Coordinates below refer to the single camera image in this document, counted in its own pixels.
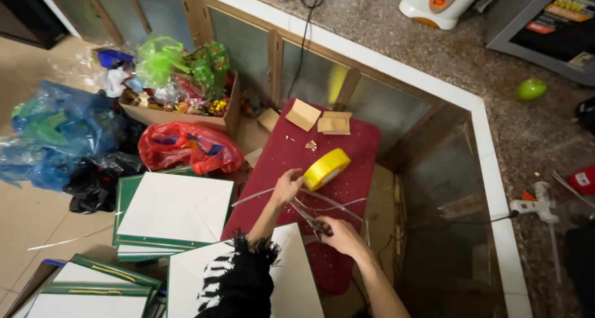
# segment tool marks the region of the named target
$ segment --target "microwave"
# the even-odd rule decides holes
[[[595,0],[496,0],[486,47],[595,86]]]

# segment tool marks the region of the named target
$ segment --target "hand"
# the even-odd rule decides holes
[[[325,223],[323,227],[333,234],[328,237],[321,233],[320,239],[324,244],[335,247],[339,253],[347,254],[355,260],[371,254],[371,250],[350,223],[329,216],[319,216],[316,220]]]
[[[281,175],[275,185],[275,190],[272,192],[271,201],[274,201],[280,207],[293,200],[303,184],[303,176],[298,177],[296,180],[293,180],[293,177],[297,176],[301,171],[301,168],[294,168]]]

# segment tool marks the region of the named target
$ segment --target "granite countertop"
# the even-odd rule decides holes
[[[307,17],[308,10],[299,0],[259,1],[304,20]],[[326,0],[313,12],[312,23],[482,97],[508,200],[519,199],[524,189],[545,179],[569,218],[587,215],[588,208],[556,185],[549,170],[566,176],[595,163],[595,138],[569,122],[576,104],[595,92],[485,48],[483,15],[469,16],[455,29],[442,31],[406,18],[399,12],[399,1]],[[548,85],[546,95],[517,100],[515,89],[528,78],[543,79]],[[537,215],[518,217],[512,223],[533,315],[582,316],[566,271],[562,270],[561,285],[555,281],[547,225]],[[561,257],[562,239],[558,233]]]

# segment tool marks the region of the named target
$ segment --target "glue gun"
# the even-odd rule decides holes
[[[548,190],[550,184],[547,182],[539,181],[533,185],[535,189],[535,201],[524,201],[515,200],[510,202],[510,209],[517,210],[519,213],[532,213],[535,212],[539,216],[542,222],[546,223],[558,223],[560,219],[556,215],[552,215],[550,208],[555,208],[555,203],[550,201]]]

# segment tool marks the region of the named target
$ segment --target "scissors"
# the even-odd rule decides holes
[[[298,200],[297,198],[293,198],[294,200],[296,200],[299,204],[302,205],[302,207],[306,208],[306,206],[303,205],[302,202],[300,202],[300,200]],[[289,202],[289,204],[292,205],[292,207],[297,211],[298,214],[300,214],[300,216],[302,216],[306,222],[308,222],[308,224],[310,225],[310,227],[312,228],[312,230],[314,231],[314,235],[316,236],[316,238],[318,239],[318,241],[321,241],[320,239],[320,234],[323,233],[324,235],[328,236],[328,237],[332,237],[333,233],[330,231],[327,231],[324,227],[323,227],[323,222],[319,222],[316,219],[312,218],[312,216],[310,216],[308,213],[306,213],[305,211],[303,211],[300,208],[297,208],[293,203]]]

